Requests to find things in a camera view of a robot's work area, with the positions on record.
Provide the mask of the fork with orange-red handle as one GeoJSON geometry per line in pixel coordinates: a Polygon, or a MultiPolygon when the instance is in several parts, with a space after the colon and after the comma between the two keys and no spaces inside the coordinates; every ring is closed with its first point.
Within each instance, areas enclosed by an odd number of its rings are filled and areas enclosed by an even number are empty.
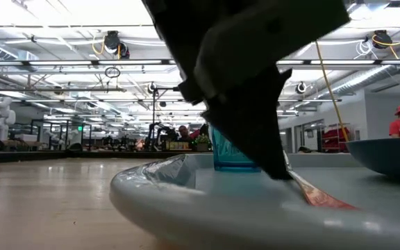
{"type": "Polygon", "coordinates": [[[306,179],[298,175],[290,164],[290,160],[285,151],[283,151],[283,156],[285,159],[285,167],[288,174],[296,181],[298,186],[301,188],[305,200],[311,206],[325,207],[325,208],[342,208],[348,210],[356,210],[356,207],[347,204],[339,199],[332,197],[326,192],[318,189],[313,184],[309,183],[306,179]]]}

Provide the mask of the potted green plant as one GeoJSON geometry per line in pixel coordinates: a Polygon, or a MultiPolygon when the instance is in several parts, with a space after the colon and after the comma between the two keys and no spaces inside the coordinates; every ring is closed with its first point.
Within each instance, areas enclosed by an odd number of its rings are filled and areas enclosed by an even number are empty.
{"type": "Polygon", "coordinates": [[[207,135],[201,134],[197,136],[194,141],[196,151],[209,151],[210,150],[210,139],[207,135]]]}

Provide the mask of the grey plastic tray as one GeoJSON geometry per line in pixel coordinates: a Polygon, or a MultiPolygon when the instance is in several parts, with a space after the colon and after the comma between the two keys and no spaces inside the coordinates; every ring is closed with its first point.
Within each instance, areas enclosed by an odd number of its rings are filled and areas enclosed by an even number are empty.
{"type": "Polygon", "coordinates": [[[294,181],[219,172],[209,153],[119,172],[110,200],[159,238],[200,250],[400,250],[400,182],[349,154],[292,153],[293,170],[348,204],[307,203],[294,181]]]}

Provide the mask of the long ceiling light bar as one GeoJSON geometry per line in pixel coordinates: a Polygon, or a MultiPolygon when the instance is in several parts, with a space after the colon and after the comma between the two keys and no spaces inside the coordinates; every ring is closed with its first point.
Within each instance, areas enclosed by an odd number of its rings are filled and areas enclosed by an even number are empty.
{"type": "MultiPolygon", "coordinates": [[[[323,60],[324,65],[400,65],[395,60],[323,60]]],[[[99,65],[175,65],[175,60],[5,60],[0,67],[16,66],[99,66],[99,65]]]]}

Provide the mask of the teal faceted plastic cup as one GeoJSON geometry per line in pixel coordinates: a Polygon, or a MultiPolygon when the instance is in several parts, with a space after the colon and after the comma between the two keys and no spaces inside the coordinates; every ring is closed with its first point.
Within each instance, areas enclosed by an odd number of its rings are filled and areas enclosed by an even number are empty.
{"type": "Polygon", "coordinates": [[[212,142],[215,171],[252,173],[260,172],[260,168],[247,158],[234,144],[226,139],[215,127],[209,127],[212,142]]]}

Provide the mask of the dark blue bowl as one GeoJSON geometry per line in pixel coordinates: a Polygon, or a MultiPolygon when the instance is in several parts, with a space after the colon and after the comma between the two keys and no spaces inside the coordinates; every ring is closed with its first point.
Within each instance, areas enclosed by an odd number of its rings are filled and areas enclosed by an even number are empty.
{"type": "Polygon", "coordinates": [[[347,143],[349,153],[362,166],[400,178],[400,138],[358,140],[347,143]]]}

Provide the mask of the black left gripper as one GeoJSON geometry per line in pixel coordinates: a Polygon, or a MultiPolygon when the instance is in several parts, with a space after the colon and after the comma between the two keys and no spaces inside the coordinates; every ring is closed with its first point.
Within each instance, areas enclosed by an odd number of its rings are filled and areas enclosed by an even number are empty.
{"type": "Polygon", "coordinates": [[[141,0],[182,75],[186,102],[274,180],[285,167],[280,59],[349,22],[343,0],[141,0]]]}

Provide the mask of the black metal rig frame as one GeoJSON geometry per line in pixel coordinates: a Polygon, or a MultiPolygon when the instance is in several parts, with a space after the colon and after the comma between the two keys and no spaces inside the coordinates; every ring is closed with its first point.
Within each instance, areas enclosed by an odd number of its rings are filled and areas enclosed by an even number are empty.
{"type": "Polygon", "coordinates": [[[155,127],[158,126],[159,128],[161,128],[162,131],[167,131],[169,130],[169,134],[173,135],[175,134],[175,130],[168,127],[168,126],[163,126],[162,124],[156,124],[156,102],[157,102],[157,98],[156,98],[156,93],[158,91],[162,90],[163,93],[159,94],[158,97],[161,98],[167,91],[171,90],[172,92],[179,92],[179,88],[178,87],[157,87],[155,88],[154,93],[152,94],[152,125],[153,128],[152,130],[152,139],[156,140],[160,138],[160,134],[156,135],[155,134],[155,127]]]}

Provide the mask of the white robot figure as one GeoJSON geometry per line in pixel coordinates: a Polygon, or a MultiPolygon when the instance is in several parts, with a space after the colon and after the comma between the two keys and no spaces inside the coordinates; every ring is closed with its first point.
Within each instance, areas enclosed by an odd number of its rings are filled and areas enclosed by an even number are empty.
{"type": "Polygon", "coordinates": [[[10,109],[11,97],[0,97],[0,140],[8,139],[9,126],[16,122],[16,112],[10,109]]]}

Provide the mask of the red cart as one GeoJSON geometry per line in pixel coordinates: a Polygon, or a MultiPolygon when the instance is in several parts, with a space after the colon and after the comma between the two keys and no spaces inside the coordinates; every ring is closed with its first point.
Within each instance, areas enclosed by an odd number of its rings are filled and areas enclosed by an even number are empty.
{"type": "Polygon", "coordinates": [[[347,139],[350,140],[351,131],[341,126],[328,127],[322,134],[322,151],[324,153],[348,153],[347,139]]]}

